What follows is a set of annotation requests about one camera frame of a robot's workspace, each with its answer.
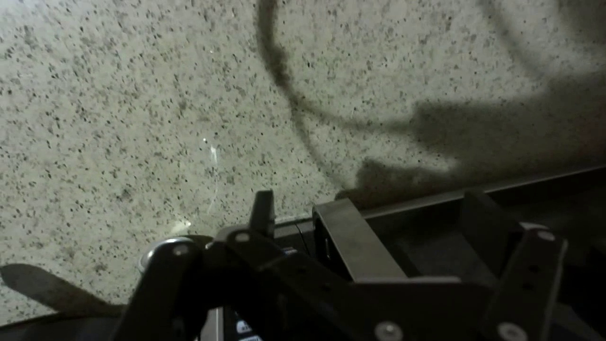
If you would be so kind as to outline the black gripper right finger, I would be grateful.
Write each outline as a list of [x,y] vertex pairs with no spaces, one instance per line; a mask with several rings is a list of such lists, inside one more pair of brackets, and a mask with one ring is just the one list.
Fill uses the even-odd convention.
[[469,246],[499,277],[524,235],[524,228],[495,201],[478,192],[461,197],[458,226]]

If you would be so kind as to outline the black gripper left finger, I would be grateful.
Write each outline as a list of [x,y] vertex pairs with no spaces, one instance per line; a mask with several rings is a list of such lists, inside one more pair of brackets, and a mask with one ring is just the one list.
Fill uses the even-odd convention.
[[274,197],[270,190],[255,193],[249,228],[264,237],[274,235]]

